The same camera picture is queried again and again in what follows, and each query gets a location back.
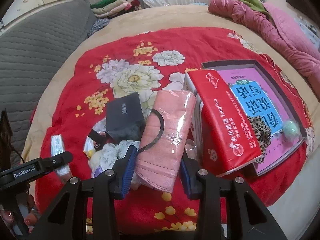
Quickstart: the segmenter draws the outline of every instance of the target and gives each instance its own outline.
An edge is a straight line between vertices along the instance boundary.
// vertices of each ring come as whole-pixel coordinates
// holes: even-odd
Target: green label
[[[238,85],[246,85],[246,84],[249,84],[249,80],[247,80],[247,79],[241,79],[241,80],[237,80],[236,81],[236,83],[238,84]]]

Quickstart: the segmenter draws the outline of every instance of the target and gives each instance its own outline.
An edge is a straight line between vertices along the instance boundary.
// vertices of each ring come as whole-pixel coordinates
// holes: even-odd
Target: stack of folded clothes
[[[141,9],[138,0],[102,0],[90,7],[97,18],[109,19]]]

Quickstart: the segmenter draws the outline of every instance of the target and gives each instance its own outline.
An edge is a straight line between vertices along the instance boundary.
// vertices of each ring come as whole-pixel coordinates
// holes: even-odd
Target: folded green cloth
[[[105,7],[106,5],[113,3],[117,0],[102,0],[100,2],[97,2],[95,4],[90,4],[90,8],[101,8],[101,7]]]
[[[264,15],[268,16],[268,19],[272,18],[270,13],[264,8],[262,2],[260,2],[259,0],[239,0],[239,1],[249,6],[252,10],[261,12]]]

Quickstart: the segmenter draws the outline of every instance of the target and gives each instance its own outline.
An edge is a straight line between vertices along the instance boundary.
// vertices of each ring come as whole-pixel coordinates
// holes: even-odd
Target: small black box
[[[122,140],[140,141],[146,121],[137,92],[115,99],[107,105],[107,133],[119,143]]]

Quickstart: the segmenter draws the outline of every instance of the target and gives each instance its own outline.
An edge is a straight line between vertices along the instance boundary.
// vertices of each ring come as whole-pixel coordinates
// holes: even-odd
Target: flower center
[[[128,80],[129,82],[137,82],[140,80],[140,77],[138,75],[132,75]]]

